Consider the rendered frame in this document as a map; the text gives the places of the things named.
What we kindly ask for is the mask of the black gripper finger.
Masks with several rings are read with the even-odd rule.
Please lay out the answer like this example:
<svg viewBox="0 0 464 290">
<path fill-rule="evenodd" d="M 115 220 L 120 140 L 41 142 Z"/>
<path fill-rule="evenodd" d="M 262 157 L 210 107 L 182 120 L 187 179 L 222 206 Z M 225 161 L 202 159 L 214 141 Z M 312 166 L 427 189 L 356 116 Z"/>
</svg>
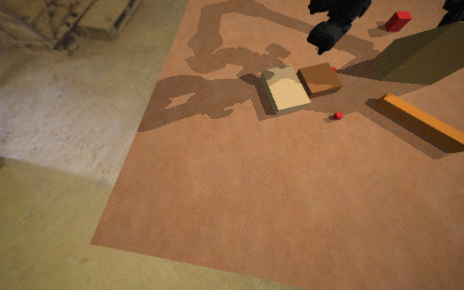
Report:
<svg viewBox="0 0 464 290">
<path fill-rule="evenodd" d="M 339 38 L 339 40 L 340 40 L 343 36 L 344 36 L 344 34 L 341 35 L 341 37 Z M 339 41 L 339 40 L 338 40 L 338 41 Z M 338 41 L 337 41 L 337 42 L 338 42 Z M 319 48 L 319 50 L 318 50 L 318 54 L 319 54 L 319 55 L 323 54 L 324 52 L 325 52 L 325 50 Z"/>
<path fill-rule="evenodd" d="M 346 34 L 346 32 L 347 32 L 351 27 L 352 27 L 352 24 L 347 25 L 347 27 L 346 27 L 344 30 L 342 30 L 341 34 Z"/>
</svg>

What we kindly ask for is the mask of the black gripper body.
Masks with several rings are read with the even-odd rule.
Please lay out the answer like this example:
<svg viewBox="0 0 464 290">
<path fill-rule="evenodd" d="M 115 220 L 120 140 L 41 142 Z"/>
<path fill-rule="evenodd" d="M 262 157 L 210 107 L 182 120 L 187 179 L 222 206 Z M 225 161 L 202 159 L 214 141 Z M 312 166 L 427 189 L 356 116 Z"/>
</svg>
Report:
<svg viewBox="0 0 464 290">
<path fill-rule="evenodd" d="M 341 37 L 342 30 L 366 13 L 370 5 L 371 0 L 340 0 L 335 14 L 311 30 L 307 42 L 329 51 Z"/>
</svg>

